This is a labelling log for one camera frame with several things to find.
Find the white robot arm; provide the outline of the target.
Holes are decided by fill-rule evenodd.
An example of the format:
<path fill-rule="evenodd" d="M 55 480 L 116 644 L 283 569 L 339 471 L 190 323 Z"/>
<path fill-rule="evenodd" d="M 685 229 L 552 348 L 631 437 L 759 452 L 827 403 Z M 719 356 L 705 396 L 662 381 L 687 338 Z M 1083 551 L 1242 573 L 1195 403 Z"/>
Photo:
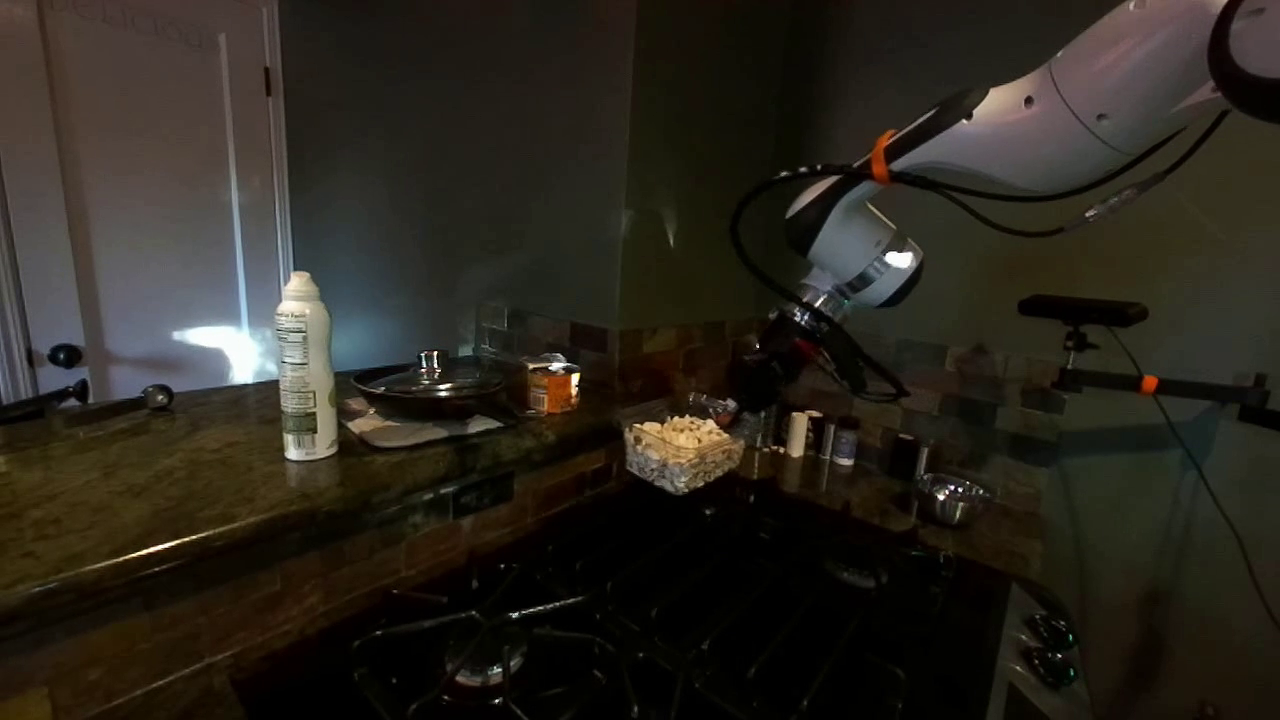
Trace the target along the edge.
<path fill-rule="evenodd" d="M 741 263 L 785 304 L 727 365 L 727 396 L 745 412 L 771 406 L 812 365 L 847 392 L 880 377 L 893 399 L 907 396 L 845 333 L 850 308 L 897 304 L 922 271 L 922 246 L 872 203 L 880 187 L 1063 200 L 1229 111 L 1280 119 L 1280 0 L 1122 0 L 1039 68 L 941 98 L 907 126 L 880 130 L 850 162 L 775 171 L 734 203 L 730 225 L 762 190 L 802 181 L 785 213 L 785 240 L 808 259 L 808 274 L 801 287 L 775 282 L 745 234 L 730 234 Z"/>

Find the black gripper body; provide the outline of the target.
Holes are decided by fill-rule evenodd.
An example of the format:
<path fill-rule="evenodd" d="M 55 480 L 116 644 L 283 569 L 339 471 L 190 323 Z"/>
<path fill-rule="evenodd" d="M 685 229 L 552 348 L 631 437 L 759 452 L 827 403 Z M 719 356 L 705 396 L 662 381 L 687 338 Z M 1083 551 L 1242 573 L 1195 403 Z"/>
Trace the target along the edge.
<path fill-rule="evenodd" d="M 730 348 L 727 396 L 741 412 L 762 412 L 802 372 L 827 372 L 847 392 L 867 387 L 857 338 L 841 323 L 785 304 Z"/>

